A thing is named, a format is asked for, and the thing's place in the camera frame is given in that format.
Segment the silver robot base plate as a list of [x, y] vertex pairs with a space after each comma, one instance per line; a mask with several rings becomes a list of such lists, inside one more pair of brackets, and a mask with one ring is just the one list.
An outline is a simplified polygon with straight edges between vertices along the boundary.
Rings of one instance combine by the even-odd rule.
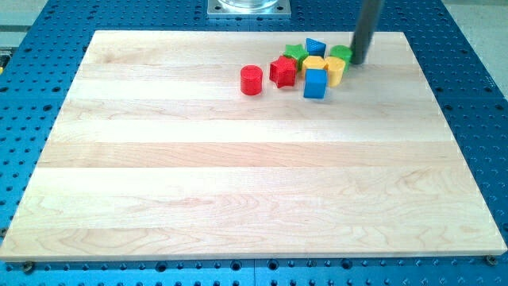
[[213, 17], [290, 16], [290, 0], [208, 0], [207, 14]]

